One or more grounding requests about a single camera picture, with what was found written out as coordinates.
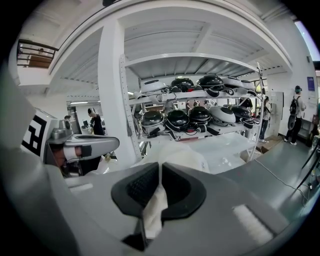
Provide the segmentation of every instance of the white helmet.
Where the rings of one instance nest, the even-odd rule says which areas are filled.
[[[145,82],[141,86],[141,93],[145,94],[148,92],[160,91],[165,88],[167,88],[167,86],[164,82],[161,82],[159,80],[152,80],[152,81]]]
[[[230,126],[236,122],[236,116],[233,111],[223,106],[212,106],[209,109],[212,122],[219,126]]]

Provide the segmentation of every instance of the person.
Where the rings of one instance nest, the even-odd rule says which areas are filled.
[[[90,121],[92,125],[91,133],[94,132],[95,135],[105,135],[104,129],[102,128],[102,125],[101,125],[100,115],[98,115],[95,112],[95,109],[88,108],[88,115],[89,117],[91,117],[91,121]]]
[[[301,97],[301,91],[302,89],[299,85],[297,85],[294,89],[295,95],[293,96],[293,98],[297,101],[295,123],[294,123],[293,129],[288,130],[284,138],[284,141],[287,142],[289,140],[289,137],[292,136],[291,142],[290,142],[292,145],[297,145],[296,140],[302,125],[302,112],[305,111],[307,108],[307,106],[304,104],[303,99]]]
[[[185,103],[185,111],[188,114],[190,110],[190,100],[187,100]]]
[[[265,132],[268,127],[270,116],[271,116],[271,105],[269,103],[269,97],[266,96],[263,103],[262,125],[261,125],[260,138],[259,138],[259,141],[263,143],[268,142],[265,140]]]
[[[204,100],[204,106],[205,106],[206,109],[210,109],[214,105],[209,100],[205,99]]]
[[[241,106],[247,108],[248,110],[252,111],[253,109],[253,105],[252,105],[252,101],[250,98],[241,98],[240,99],[240,104]]]

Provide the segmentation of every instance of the white column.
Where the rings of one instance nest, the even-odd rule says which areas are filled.
[[[118,159],[116,170],[129,168],[138,161],[134,144],[127,132],[121,88],[120,56],[124,54],[124,39],[125,29],[118,20],[108,20],[102,30],[98,56],[98,86],[105,128],[108,136],[120,140],[120,146],[115,151]]]

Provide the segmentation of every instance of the black helmet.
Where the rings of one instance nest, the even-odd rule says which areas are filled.
[[[228,107],[235,115],[236,122],[242,123],[245,127],[252,129],[254,125],[260,124],[260,120],[251,117],[251,112],[244,106],[231,105]]]
[[[177,87],[183,93],[194,87],[194,82],[189,78],[176,78],[171,82],[171,87]]]
[[[142,116],[141,126],[146,134],[152,135],[165,129],[164,116],[156,110],[147,111]]]
[[[189,117],[181,109],[174,109],[167,113],[165,126],[175,132],[185,131],[189,125]]]
[[[200,78],[196,84],[200,85],[203,89],[216,87],[216,89],[219,90],[225,88],[224,82],[217,75],[205,75],[204,77]]]
[[[211,97],[218,97],[218,91],[224,91],[229,95],[234,95],[235,92],[231,88],[226,88],[224,81],[217,75],[205,75],[204,77],[200,78],[197,85],[200,85],[203,89],[208,89],[206,92]]]
[[[251,118],[251,112],[244,106],[230,105],[228,108],[234,113],[236,122],[241,122],[241,119]]]
[[[208,109],[203,106],[195,106],[189,113],[190,122],[192,123],[206,124],[210,117]]]

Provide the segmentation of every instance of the pants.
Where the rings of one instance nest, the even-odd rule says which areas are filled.
[[[292,135],[291,142],[295,143],[297,140],[298,133],[301,129],[301,124],[302,124],[301,118],[296,118],[293,129],[288,130],[288,132],[286,133],[285,139],[289,140],[289,137]]]
[[[268,127],[268,123],[269,123],[269,120],[262,120],[262,125],[261,125],[261,131],[260,131],[260,140],[264,140],[265,139],[265,132],[267,130],[267,127]]]

